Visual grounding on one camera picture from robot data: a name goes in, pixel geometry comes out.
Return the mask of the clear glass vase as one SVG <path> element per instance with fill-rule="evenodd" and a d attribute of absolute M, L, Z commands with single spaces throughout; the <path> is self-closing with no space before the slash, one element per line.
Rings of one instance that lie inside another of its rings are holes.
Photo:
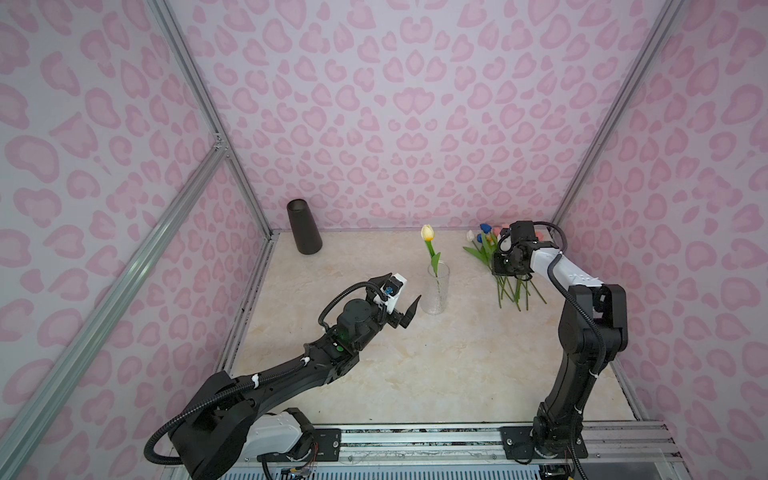
<path fill-rule="evenodd" d="M 440 260 L 437 269 L 427 267 L 426 277 L 423 283 L 421 309 L 430 315 L 443 313 L 448 306 L 448 294 L 450 289 L 449 266 Z"/>

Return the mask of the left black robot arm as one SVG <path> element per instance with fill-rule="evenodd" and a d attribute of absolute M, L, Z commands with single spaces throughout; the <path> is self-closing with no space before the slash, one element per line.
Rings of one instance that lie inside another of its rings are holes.
<path fill-rule="evenodd" d="M 320 455 L 315 427 L 299 409 L 277 413 L 275 407 L 345 376 L 385 326 L 407 328 L 418 305 L 397 310 L 406 284 L 396 273 L 355 283 L 321 311 L 322 336 L 297 357 L 238 377 L 213 374 L 181 413 L 150 436 L 145 458 L 182 466 L 193 479 L 219 479 L 252 459 L 268 464 L 285 457 L 308 467 Z"/>

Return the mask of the yellow white tulip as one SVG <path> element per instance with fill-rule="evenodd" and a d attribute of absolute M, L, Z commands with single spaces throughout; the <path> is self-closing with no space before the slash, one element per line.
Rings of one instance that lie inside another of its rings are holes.
<path fill-rule="evenodd" d="M 420 230 L 420 235 L 429 253 L 431 271 L 435 277 L 438 277 L 441 254 L 435 250 L 433 245 L 435 231 L 431 225 L 425 224 Z"/>

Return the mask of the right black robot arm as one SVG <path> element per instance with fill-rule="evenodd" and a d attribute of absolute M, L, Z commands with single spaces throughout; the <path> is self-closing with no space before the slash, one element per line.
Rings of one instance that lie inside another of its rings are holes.
<path fill-rule="evenodd" d="M 505 455 L 520 464 L 586 455 L 581 439 L 586 404 L 602 371 L 628 345 L 626 291 L 586 273 L 565 255 L 566 238 L 550 222 L 519 220 L 500 232 L 491 271 L 502 277 L 546 277 L 564 298 L 558 324 L 563 350 L 552 390 L 529 428 L 503 427 Z"/>

